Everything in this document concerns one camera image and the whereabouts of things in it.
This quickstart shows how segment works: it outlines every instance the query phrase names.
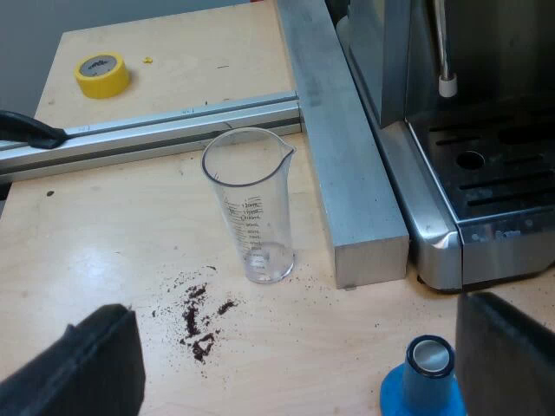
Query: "blue base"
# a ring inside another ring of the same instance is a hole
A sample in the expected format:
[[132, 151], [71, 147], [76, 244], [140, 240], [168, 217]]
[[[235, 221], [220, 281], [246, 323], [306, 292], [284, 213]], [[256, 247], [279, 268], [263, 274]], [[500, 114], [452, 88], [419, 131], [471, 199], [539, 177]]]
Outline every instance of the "blue base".
[[382, 382], [380, 408], [382, 416], [466, 416], [457, 380], [453, 380], [449, 402], [442, 409], [433, 412], [427, 409], [408, 408], [402, 399], [402, 372], [404, 364], [395, 367]]

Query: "blue object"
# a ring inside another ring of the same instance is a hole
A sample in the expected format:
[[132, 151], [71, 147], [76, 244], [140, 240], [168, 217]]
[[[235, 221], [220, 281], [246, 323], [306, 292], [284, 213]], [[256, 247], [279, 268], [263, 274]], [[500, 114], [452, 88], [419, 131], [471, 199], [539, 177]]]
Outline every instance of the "blue object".
[[405, 362], [383, 380], [380, 408], [382, 416], [465, 416], [448, 342], [434, 335], [415, 338]]

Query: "wooden table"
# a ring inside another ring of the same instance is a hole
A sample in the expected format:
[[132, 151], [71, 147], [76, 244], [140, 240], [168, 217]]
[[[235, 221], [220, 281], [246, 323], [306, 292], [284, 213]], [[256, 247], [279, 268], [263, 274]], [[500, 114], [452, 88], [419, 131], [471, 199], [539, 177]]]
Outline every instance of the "wooden table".
[[[124, 55], [134, 85], [91, 101], [71, 71], [104, 49]], [[37, 116], [79, 125], [292, 88], [266, 0], [64, 34]], [[15, 183], [0, 218], [0, 379], [68, 322], [120, 302], [140, 327], [142, 415], [379, 414], [382, 379], [415, 336], [454, 342], [456, 296], [419, 284], [410, 268], [402, 281], [336, 290], [304, 136], [286, 139], [298, 150], [290, 173], [297, 261], [271, 286], [244, 278], [199, 152]], [[493, 292], [554, 329], [552, 275]], [[186, 291], [204, 283], [199, 317], [210, 323], [199, 324], [216, 341], [202, 364], [180, 340]], [[237, 306], [219, 315], [228, 300]]]

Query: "drip tray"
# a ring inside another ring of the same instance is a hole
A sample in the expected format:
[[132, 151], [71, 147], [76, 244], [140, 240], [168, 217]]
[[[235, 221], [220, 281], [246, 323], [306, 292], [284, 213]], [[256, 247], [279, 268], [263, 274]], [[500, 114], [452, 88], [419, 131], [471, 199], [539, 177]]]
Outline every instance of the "drip tray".
[[410, 125], [456, 220], [555, 205], [555, 108], [449, 114]]
[[458, 230], [463, 285], [539, 272], [555, 260], [555, 107], [543, 104], [408, 121]]

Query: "plastic measuring cylinder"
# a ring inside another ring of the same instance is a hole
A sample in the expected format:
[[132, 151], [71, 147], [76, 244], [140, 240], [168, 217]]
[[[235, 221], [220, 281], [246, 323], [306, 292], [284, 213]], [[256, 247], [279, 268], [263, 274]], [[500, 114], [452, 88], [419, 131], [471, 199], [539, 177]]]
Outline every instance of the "plastic measuring cylinder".
[[293, 269], [287, 174], [295, 147], [262, 128], [221, 134], [202, 155], [222, 214], [256, 283], [282, 280]]

